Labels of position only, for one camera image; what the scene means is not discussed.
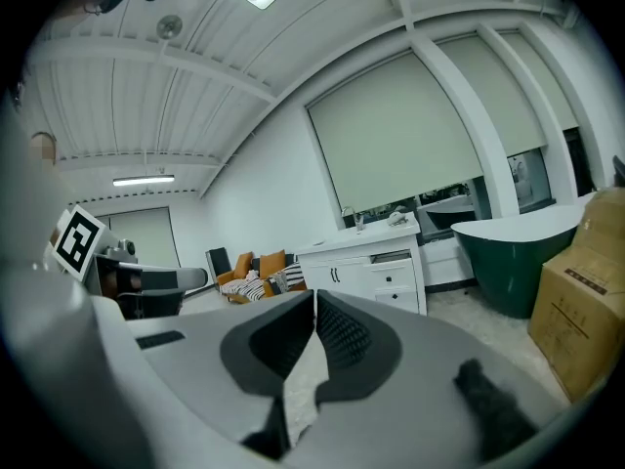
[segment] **ceiling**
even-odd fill
[[[564,0],[124,0],[107,15],[42,29],[26,62],[27,134],[58,140],[72,202],[129,194],[205,193],[273,108],[338,49],[428,17],[477,9],[564,14]],[[183,20],[169,42],[167,15]],[[115,188],[163,172],[171,185]]]

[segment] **window blind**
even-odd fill
[[[564,96],[563,89],[560,87],[558,80],[556,80],[554,73],[551,72],[538,53],[520,33],[506,33],[502,36],[515,49],[515,52],[542,88],[549,100],[549,104],[556,112],[556,117],[562,130],[577,127],[579,124]]]
[[[475,90],[507,156],[547,145],[521,86],[481,38],[460,38],[439,46]]]
[[[385,205],[482,175],[458,113],[408,54],[309,108],[341,206]]]
[[[179,268],[169,210],[157,208],[110,216],[110,230],[135,243],[139,264]]]

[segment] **orange pillow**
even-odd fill
[[[261,279],[267,279],[280,270],[286,268],[286,256],[284,250],[272,255],[261,255]]]
[[[246,254],[241,254],[238,256],[238,261],[236,261],[236,268],[234,268],[234,279],[244,279],[247,277],[247,274],[250,271],[250,266],[252,265],[252,259],[254,258],[254,254],[252,252],[247,252]]]

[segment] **floor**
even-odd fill
[[[181,314],[201,313],[232,306],[217,290],[187,299]],[[428,295],[428,316],[464,328],[519,368],[524,369],[562,405],[569,401],[540,350],[527,334],[527,320],[514,320],[490,311],[478,287]],[[289,437],[295,444],[300,433],[316,418],[314,390],[327,380],[327,363],[316,334],[284,384]]]

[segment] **cabinet door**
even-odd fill
[[[372,299],[370,283],[367,281],[367,272],[364,269],[370,263],[367,257],[356,257],[333,261],[334,278],[336,283],[331,290]]]
[[[307,288],[336,290],[337,284],[334,281],[334,273],[331,271],[334,266],[330,263],[323,264],[302,264],[302,273]]]

